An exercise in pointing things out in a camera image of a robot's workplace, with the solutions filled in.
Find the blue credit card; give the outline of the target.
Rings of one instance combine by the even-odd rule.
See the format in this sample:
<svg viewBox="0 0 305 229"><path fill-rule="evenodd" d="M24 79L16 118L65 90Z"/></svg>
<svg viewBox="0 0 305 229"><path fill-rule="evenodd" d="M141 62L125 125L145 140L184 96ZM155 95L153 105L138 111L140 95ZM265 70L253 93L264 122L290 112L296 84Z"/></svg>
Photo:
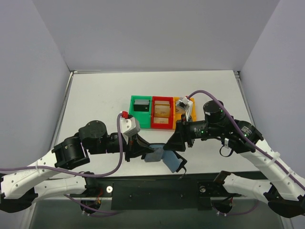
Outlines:
<svg viewBox="0 0 305 229"><path fill-rule="evenodd" d="M173 151L165 151L162 161L172 173L178 172L179 167L183 162L183 160L179 158Z"/></svg>

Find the black leather card holder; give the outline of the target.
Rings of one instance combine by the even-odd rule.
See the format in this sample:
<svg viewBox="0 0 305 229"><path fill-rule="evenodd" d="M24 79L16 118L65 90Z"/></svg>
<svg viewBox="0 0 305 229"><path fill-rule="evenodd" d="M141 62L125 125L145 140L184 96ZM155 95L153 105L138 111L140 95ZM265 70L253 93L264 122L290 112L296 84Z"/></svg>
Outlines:
<svg viewBox="0 0 305 229"><path fill-rule="evenodd" d="M179 177L182 179L187 172L185 167L187 160L179 155L176 151L164 150L164 144L150 144L150 148L153 150L151 153L147 153L142 156L145 162L159 162L162 161L172 173L178 173L181 169L184 173Z"/></svg>

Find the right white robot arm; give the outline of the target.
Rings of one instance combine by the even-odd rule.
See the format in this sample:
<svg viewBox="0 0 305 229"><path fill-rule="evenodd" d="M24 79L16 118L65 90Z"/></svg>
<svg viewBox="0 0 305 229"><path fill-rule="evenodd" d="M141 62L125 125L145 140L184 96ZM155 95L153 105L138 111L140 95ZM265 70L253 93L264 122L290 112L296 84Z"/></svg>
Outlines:
<svg viewBox="0 0 305 229"><path fill-rule="evenodd" d="M196 139L216 139L231 153L237 153L250 161L265 177L253 180L232 172L221 171L214 179L214 188L239 194L266 203L276 214L293 218L305 213L305 180L294 172L271 149L262 134L249 122L235 120L221 101L208 101L203 106L204 120L193 121L193 102L180 98L176 102L182 111L176 122L174 134L165 144L165 150L184 152Z"/></svg>

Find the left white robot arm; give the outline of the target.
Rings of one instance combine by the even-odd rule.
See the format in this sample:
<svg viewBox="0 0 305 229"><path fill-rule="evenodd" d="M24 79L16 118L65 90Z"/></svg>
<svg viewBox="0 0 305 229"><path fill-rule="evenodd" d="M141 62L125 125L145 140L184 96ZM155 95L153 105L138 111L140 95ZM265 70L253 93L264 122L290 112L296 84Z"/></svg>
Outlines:
<svg viewBox="0 0 305 229"><path fill-rule="evenodd" d="M15 213L33 203L60 194L95 193L96 180L114 174L122 161L145 158L154 151L139 136L140 126L134 118L117 118L117 132L108 134L102 121L94 120L57 144L47 154L27 167L2 169L0 176L0 209ZM110 172L74 172L90 162L89 155L119 153L119 162Z"/></svg>

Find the black card stack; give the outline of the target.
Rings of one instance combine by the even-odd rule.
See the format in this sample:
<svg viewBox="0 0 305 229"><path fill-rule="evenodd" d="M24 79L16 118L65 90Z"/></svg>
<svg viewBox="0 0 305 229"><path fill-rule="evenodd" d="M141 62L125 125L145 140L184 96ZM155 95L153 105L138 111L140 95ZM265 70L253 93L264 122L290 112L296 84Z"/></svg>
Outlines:
<svg viewBox="0 0 305 229"><path fill-rule="evenodd" d="M136 99L133 102L133 110L136 112L148 112L150 110L150 100Z"/></svg>

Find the red plastic bin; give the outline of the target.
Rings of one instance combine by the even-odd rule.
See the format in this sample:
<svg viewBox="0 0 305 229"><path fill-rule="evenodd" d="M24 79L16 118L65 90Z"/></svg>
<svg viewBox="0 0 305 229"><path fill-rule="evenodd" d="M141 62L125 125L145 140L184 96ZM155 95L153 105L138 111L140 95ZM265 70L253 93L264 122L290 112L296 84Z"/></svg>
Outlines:
<svg viewBox="0 0 305 229"><path fill-rule="evenodd" d="M173 98L164 96L152 97L151 128L173 128Z"/></svg>

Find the orange plastic bin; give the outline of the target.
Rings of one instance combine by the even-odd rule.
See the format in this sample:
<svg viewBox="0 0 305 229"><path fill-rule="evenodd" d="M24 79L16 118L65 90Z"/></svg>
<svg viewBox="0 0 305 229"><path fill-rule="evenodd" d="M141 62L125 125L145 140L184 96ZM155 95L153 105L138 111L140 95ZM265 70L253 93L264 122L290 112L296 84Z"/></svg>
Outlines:
<svg viewBox="0 0 305 229"><path fill-rule="evenodd" d="M174 97L173 98L173 105L174 105L174 113L173 113L173 130L176 128L176 121L180 120L181 119L181 116L176 116L175 115L175 109L177 108L176 107L176 102L179 100L179 97ZM192 112L191 112L191 118L193 121L196 121L196 111L195 111L195 99L194 98L191 98L190 99L193 103L193 107L192 107Z"/></svg>

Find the green plastic bin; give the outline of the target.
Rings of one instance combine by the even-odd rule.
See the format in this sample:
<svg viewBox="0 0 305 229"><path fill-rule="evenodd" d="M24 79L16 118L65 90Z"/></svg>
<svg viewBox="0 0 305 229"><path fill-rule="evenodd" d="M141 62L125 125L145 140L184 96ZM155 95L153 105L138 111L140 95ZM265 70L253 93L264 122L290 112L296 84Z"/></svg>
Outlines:
<svg viewBox="0 0 305 229"><path fill-rule="evenodd" d="M133 110L133 102L136 99L146 99L150 100L150 110L148 112L136 112ZM132 95L130 99L130 107L129 114L135 117L141 126L141 129L149 129L151 128L151 113L152 113L152 97L151 96L140 96L140 95Z"/></svg>

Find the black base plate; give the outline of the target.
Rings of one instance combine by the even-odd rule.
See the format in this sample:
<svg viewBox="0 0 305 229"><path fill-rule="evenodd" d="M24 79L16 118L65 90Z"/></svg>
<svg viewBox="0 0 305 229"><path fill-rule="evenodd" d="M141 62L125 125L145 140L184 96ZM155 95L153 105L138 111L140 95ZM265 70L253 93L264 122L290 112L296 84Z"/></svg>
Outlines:
<svg viewBox="0 0 305 229"><path fill-rule="evenodd" d="M111 198L112 210L177 210L211 208L211 198L230 197L213 181L216 173L99 178L95 187L74 198Z"/></svg>

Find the aluminium frame rail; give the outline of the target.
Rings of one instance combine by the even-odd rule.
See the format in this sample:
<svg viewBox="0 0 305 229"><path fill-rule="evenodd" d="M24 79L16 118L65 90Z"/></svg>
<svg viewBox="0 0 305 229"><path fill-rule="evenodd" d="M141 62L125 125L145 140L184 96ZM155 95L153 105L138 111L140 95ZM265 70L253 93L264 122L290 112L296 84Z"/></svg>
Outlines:
<svg viewBox="0 0 305 229"><path fill-rule="evenodd" d="M67 106L67 102L68 102L68 99L69 99L70 90L71 90L71 86L72 86L72 81L73 81L74 75L78 75L78 74L94 74L94 73L99 73L99 72L100 71L97 71L97 70L92 70L92 71L73 70L73 71L70 71L70 76L68 78L68 82L67 82L67 85L66 85L66 88L65 88L64 98L63 98L63 102L62 102L62 105L61 105L59 117L57 119L55 130L54 130L53 137L52 137L52 140L51 140L50 149L53 149L53 147L57 144L58 139L59 139L59 135L60 135L60 131L61 131L61 125L62 125L62 122L63 122L63 118L64 118L66 106Z"/></svg>

